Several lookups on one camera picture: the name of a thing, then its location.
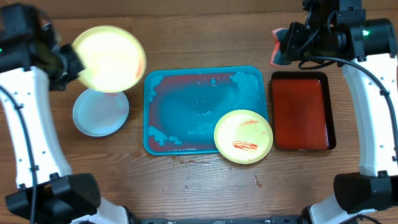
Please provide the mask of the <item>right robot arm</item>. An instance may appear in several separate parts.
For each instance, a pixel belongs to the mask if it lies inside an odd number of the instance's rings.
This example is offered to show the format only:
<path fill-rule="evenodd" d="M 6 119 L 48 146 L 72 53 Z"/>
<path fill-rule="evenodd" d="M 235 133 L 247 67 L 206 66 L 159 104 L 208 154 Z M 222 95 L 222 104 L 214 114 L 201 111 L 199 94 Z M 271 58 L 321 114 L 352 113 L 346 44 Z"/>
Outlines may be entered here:
<path fill-rule="evenodd" d="M 304 24 L 280 42 L 283 59 L 336 63 L 349 86 L 359 134 L 359 170 L 338 174 L 333 194 L 307 207 L 304 223 L 354 223 L 397 205 L 397 39 L 389 19 L 368 19 L 361 1 L 304 0 Z"/>

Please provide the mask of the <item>dark teal sponge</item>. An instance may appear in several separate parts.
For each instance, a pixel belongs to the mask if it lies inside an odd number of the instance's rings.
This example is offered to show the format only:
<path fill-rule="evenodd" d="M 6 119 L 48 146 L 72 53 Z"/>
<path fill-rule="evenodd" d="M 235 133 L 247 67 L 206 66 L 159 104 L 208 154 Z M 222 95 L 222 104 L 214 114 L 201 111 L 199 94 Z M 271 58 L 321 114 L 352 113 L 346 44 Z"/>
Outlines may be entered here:
<path fill-rule="evenodd" d="M 278 28 L 272 31 L 272 36 L 274 38 L 274 49 L 269 61 L 269 65 L 272 67 L 283 67 L 292 63 L 287 61 L 286 56 L 280 51 L 281 42 L 285 39 L 288 31 L 288 28 Z"/>

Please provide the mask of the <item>light blue plate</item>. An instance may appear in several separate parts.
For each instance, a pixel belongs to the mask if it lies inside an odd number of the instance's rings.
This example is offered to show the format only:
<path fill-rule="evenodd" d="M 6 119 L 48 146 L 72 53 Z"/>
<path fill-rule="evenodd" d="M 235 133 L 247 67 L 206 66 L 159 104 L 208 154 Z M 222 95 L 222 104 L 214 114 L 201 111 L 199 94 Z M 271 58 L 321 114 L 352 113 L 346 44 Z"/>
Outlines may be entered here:
<path fill-rule="evenodd" d="M 95 138 L 120 130 L 129 116 L 129 101 L 123 92 L 85 90 L 73 106 L 72 118 L 83 134 Z"/>

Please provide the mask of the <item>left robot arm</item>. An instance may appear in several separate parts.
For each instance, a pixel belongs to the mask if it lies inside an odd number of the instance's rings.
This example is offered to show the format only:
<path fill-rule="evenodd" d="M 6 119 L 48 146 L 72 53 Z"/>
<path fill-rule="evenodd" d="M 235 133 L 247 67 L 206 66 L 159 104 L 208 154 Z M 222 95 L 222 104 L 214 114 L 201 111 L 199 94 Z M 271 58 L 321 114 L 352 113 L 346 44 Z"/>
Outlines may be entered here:
<path fill-rule="evenodd" d="M 63 155 L 49 93 L 64 90 L 83 64 L 40 15 L 21 3 L 1 8 L 1 104 L 17 168 L 7 209 L 31 223 L 136 223 L 129 209 L 101 196 L 93 175 L 74 174 Z"/>

